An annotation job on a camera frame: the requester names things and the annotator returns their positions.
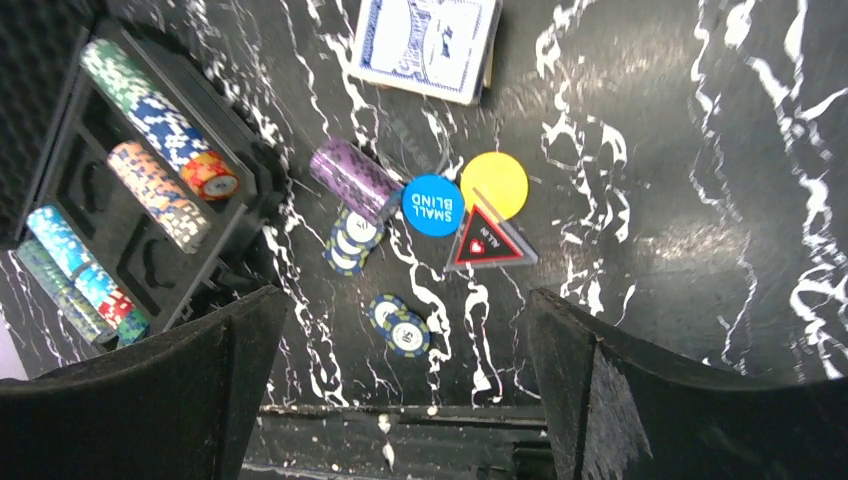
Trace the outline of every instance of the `blue poker chip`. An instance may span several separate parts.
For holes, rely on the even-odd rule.
[[[354,245],[345,240],[342,234],[342,227],[339,225],[334,226],[330,232],[330,246],[345,260],[358,260],[360,257],[367,256],[370,253],[367,248]]]
[[[355,247],[369,251],[380,243],[386,233],[385,225],[374,225],[348,208],[342,210],[342,215],[336,221],[336,226],[341,229],[342,238],[345,241]]]
[[[406,358],[427,353],[430,348],[430,329],[417,315],[398,311],[388,314],[386,322],[389,324],[386,342],[395,353]]]
[[[377,295],[377,298],[371,301],[371,305],[368,306],[368,318],[371,320],[371,326],[388,340],[389,329],[391,328],[391,324],[388,323],[389,314],[406,311],[406,305],[403,304],[401,299],[383,293]]]
[[[327,260],[327,263],[330,264],[333,270],[345,277],[352,277],[362,273],[362,268],[365,266],[365,257],[367,255],[345,259],[338,249],[333,248],[332,243],[329,241],[324,248],[324,258]]]

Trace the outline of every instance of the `purple poker chip stack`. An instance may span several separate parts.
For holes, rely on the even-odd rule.
[[[309,162],[312,177],[374,225],[396,211],[403,186],[358,148],[331,138]]]

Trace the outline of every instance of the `red heart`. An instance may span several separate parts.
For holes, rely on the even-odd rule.
[[[471,253],[479,255],[485,251],[486,249],[483,247],[483,242],[477,240],[476,238],[474,240],[471,240]]]

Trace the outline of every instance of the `marble surface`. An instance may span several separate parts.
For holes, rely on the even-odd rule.
[[[505,0],[474,108],[347,76],[358,3],[115,2],[180,37],[289,168],[250,262],[295,304],[266,411],[538,406],[516,322],[540,286],[716,368],[848,372],[848,5]],[[452,177],[485,151],[517,157],[532,183],[514,225],[539,263],[448,274],[450,240],[398,218],[363,276],[338,276],[320,252],[339,202],[306,172],[328,135],[404,176],[443,155]],[[0,319],[30,376],[92,356],[21,268],[0,254]],[[379,293],[427,319],[428,356],[386,350],[362,313]]]

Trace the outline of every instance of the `poker chip case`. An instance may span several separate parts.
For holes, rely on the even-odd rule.
[[[86,72],[74,65],[67,111],[50,154],[36,205],[54,205],[106,272],[141,308],[150,334],[192,318],[196,294],[215,289],[221,268],[237,262],[276,210],[284,173],[266,147],[213,86],[176,48],[111,21],[94,38],[117,44],[155,87],[203,135],[239,179],[230,198],[197,197],[171,166],[112,103]],[[195,253],[185,253],[148,215],[106,163],[109,152],[134,141],[199,207],[209,229]]]

